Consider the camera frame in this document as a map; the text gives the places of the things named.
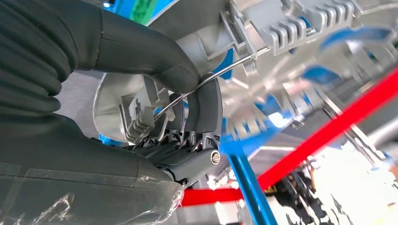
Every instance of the red metal bar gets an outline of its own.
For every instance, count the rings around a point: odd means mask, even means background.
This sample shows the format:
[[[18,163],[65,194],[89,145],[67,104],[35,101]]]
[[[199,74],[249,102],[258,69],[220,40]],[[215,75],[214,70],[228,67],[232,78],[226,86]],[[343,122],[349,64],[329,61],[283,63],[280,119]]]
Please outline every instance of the red metal bar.
[[[369,114],[392,100],[397,94],[398,68],[395,68],[369,92],[346,108],[340,116],[329,121],[318,132],[300,144],[293,152],[282,158],[268,171],[258,177],[261,188],[266,189],[278,182],[308,156],[339,137],[352,124],[362,121]],[[239,199],[242,199],[240,190],[186,190],[182,206],[211,204]]]

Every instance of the metal wire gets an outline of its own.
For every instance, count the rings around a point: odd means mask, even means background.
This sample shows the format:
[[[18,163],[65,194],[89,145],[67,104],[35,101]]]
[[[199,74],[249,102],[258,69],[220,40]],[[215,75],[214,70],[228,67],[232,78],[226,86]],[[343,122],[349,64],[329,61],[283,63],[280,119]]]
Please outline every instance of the metal wire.
[[[268,47],[263,47],[261,49],[259,49],[257,51],[257,56],[262,55],[266,52],[268,52],[270,49]],[[209,83],[210,81],[214,80],[215,78],[223,75],[224,73],[232,70],[233,68],[235,68],[237,65],[244,63],[246,61],[249,61],[251,59],[254,58],[254,55],[247,55],[235,62],[233,62],[231,65],[227,66],[226,68],[220,70],[219,72],[211,75],[210,77],[206,78],[204,81],[202,81],[195,90],[188,92],[186,94],[181,95],[180,97],[176,98],[174,101],[172,101],[170,104],[168,104],[166,107],[164,107],[158,114],[156,114],[154,120],[157,121],[167,110],[169,110],[170,108],[172,108],[173,106],[177,105],[180,101],[182,101],[185,97],[187,97],[188,95],[192,94],[194,91],[196,91],[197,89],[199,89],[200,87],[202,87],[203,85]]]

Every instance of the screw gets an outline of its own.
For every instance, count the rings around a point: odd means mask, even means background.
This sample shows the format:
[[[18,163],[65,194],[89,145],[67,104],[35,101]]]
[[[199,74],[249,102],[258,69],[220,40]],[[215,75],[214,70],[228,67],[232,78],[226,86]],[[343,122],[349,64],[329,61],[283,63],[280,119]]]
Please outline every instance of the screw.
[[[221,160],[221,156],[220,156],[219,151],[217,151],[217,150],[212,151],[212,153],[211,153],[212,164],[217,165],[217,164],[219,164],[220,160]]]

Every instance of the plastic wrap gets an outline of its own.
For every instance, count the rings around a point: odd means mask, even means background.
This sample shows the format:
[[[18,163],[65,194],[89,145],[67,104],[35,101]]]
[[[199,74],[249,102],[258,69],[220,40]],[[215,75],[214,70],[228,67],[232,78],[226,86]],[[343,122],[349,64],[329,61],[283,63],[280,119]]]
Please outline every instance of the plastic wrap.
[[[183,195],[178,183],[147,176],[23,171],[0,163],[0,225],[160,224]]]

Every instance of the blue bar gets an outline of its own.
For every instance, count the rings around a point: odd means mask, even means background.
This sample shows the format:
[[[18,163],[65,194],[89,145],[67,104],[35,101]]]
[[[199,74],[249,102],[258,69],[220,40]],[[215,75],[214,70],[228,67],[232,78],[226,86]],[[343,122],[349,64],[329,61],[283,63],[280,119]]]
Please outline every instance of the blue bar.
[[[238,180],[240,190],[256,225],[277,225],[274,214],[257,182],[249,161],[241,150],[240,155],[227,155],[231,167]]]

